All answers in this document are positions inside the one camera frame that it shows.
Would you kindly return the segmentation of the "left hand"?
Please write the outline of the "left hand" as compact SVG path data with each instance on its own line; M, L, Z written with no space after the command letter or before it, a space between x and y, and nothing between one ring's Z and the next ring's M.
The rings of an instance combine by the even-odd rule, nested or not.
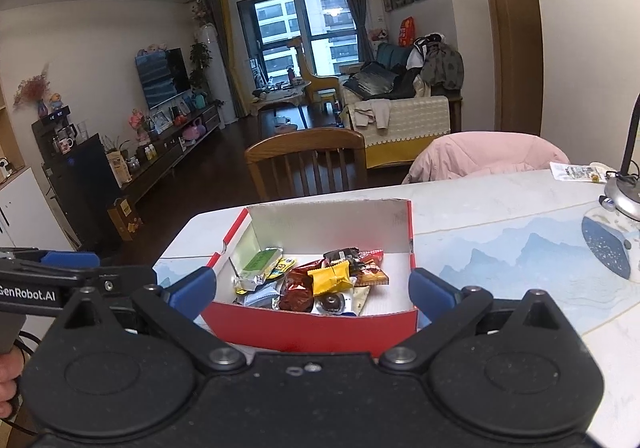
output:
M21 351L13 346L9 353L0 355L0 418L9 419L13 414L11 400L17 393L17 378L24 369Z

